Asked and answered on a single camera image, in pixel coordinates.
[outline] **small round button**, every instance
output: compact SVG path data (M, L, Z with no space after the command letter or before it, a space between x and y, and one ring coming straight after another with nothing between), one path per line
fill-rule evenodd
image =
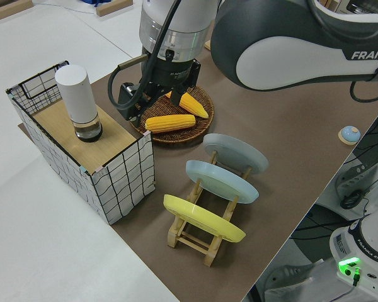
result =
M346 126L339 131L339 139L347 145L355 145L361 137L360 131L354 126Z

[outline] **wooden block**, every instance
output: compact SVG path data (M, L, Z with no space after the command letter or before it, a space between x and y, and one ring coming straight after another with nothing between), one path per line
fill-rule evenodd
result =
M0 20L33 7L32 0L17 0L0 7Z
M98 116L103 127L102 136L96 142L84 143L74 133L63 100L33 115L36 121L91 175L97 168L136 141L126 129L99 107Z
M207 48L208 50L212 49L212 47L210 46L210 40L206 41L206 43L204 43L204 47Z
M327 9L330 11L336 11L339 7L340 1L341 0L328 0L326 3Z
M96 14L100 17L133 5L133 0L112 0L96 8Z

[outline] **black grid line pattern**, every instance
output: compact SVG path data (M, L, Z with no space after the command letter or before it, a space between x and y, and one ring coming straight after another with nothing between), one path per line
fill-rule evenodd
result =
M40 131L40 128L26 115L23 115L24 125L28 130L35 145L41 151L49 166L59 175L59 177L77 192L97 214L106 222L106 215L98 200L97 193L93 186L91 177L81 170L73 160L71 160L56 144Z
M54 75L62 64L8 89L7 94L49 166L104 221L112 224L155 190L151 134L121 150L118 156L104 164L102 170L89 175L32 116L60 98Z
M155 190L154 157L150 134L126 148L93 182L110 224L127 215L144 196Z

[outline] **plate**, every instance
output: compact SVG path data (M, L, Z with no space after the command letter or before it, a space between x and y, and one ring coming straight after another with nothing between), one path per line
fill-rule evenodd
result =
M251 174L258 174L269 166L269 161L259 150L228 135L207 134L203 138L203 146L209 155L217 151L218 162L239 172L252 167Z
M245 237L245 233L231 222L184 199L164 195L164 207L191 225L224 240L240 242Z
M200 179L200 186L224 199L233 201L239 196L238 203L252 203L259 192L238 175L208 162L189 160L186 173L193 182Z

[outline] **white bottle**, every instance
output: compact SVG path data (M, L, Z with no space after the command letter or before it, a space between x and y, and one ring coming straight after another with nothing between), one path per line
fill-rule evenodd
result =
M77 137L84 142L98 140L102 125L85 68L63 66L56 72L55 80Z

